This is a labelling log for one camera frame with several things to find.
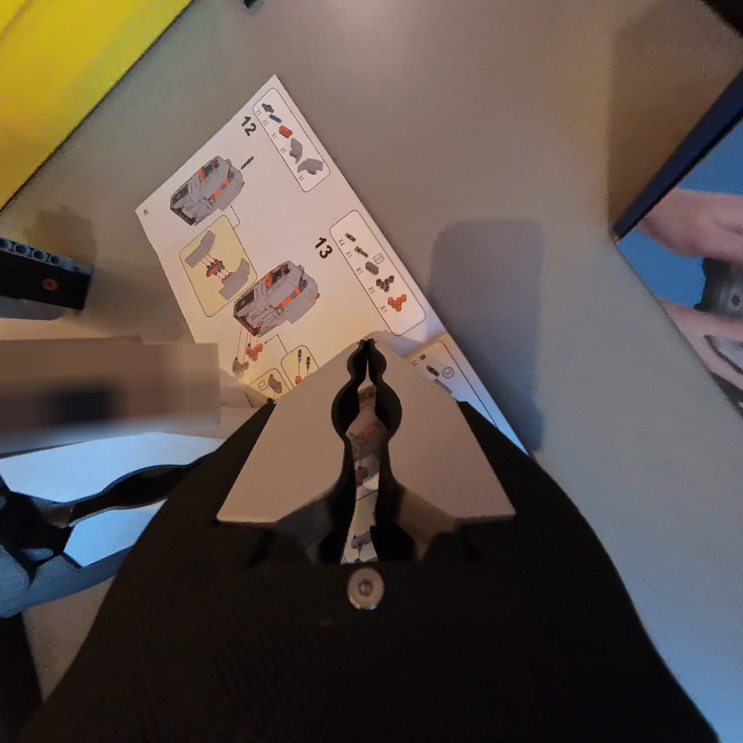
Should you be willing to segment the yellow plastic bin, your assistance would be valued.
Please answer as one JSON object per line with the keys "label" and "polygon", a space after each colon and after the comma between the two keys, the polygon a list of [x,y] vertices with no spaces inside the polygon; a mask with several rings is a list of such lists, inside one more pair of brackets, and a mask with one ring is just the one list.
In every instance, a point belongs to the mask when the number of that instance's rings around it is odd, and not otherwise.
{"label": "yellow plastic bin", "polygon": [[188,1],[1,2],[1,206]]}

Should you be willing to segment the partly built toy robot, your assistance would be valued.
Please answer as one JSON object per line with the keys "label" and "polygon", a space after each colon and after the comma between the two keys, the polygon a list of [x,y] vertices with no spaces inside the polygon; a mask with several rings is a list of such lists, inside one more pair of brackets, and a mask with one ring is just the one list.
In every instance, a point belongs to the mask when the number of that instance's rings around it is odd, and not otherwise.
{"label": "partly built toy robot", "polygon": [[1,318],[55,320],[80,311],[92,275],[70,257],[1,237]]}

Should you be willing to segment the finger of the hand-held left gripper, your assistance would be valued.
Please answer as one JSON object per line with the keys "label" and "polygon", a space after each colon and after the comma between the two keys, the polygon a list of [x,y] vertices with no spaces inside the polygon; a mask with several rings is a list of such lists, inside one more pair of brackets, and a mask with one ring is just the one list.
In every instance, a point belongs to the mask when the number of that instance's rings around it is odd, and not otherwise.
{"label": "finger of the hand-held left gripper", "polygon": [[31,497],[1,488],[1,615],[90,589],[116,575],[131,546],[104,549],[101,559],[82,565],[66,551],[73,528],[45,514]]}
{"label": "finger of the hand-held left gripper", "polygon": [[2,458],[8,490],[72,505],[72,523],[107,510],[164,501],[225,442],[184,434],[137,434],[72,443]]}

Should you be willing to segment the grey desk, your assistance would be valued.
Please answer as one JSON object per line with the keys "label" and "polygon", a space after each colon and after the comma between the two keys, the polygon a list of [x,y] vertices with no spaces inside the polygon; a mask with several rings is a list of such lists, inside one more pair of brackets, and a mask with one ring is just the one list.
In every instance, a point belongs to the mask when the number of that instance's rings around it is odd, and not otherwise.
{"label": "grey desk", "polygon": [[99,265],[2,338],[188,338],[135,208],[278,75],[741,741],[741,417],[608,235],[740,69],[701,2],[194,2],[2,211]]}

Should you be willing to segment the blue toy robot box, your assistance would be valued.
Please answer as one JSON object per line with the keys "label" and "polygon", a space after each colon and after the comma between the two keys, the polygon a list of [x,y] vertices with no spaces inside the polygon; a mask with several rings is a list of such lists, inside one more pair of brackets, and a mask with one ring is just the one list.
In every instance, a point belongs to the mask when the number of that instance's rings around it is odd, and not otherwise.
{"label": "blue toy robot box", "polygon": [[612,236],[733,408],[742,408],[742,75]]}

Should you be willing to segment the white instruction booklet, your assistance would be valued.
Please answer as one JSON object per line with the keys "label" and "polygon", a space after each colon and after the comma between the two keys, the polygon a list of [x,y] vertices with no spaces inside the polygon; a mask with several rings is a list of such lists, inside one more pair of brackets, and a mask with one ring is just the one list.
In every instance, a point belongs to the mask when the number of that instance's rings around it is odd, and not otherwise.
{"label": "white instruction booklet", "polygon": [[[341,351],[374,339],[456,398],[488,460],[492,434],[523,451],[277,77],[145,199],[137,216],[192,338],[215,346],[221,370],[262,408],[265,423],[271,406]],[[372,543],[389,437],[375,413],[369,352],[358,395],[360,413],[347,432],[357,495],[344,551],[351,537]],[[515,521],[516,507],[510,521],[456,534],[489,535]]]}

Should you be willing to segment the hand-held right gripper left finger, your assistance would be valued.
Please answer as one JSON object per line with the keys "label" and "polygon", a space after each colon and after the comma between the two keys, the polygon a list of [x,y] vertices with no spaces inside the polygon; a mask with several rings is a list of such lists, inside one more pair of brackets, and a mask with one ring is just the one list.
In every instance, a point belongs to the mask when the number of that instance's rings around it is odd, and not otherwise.
{"label": "hand-held right gripper left finger", "polygon": [[353,343],[271,406],[219,524],[267,529],[296,539],[312,560],[341,561],[357,495],[347,432],[368,352],[367,341]]}

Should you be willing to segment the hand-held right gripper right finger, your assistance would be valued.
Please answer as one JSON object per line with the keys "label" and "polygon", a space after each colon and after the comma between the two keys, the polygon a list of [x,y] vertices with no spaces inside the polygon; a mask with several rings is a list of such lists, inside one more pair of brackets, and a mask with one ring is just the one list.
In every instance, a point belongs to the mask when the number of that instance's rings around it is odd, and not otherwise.
{"label": "hand-held right gripper right finger", "polygon": [[370,529],[379,562],[413,561],[441,534],[515,517],[455,397],[374,339],[369,376],[389,432]]}

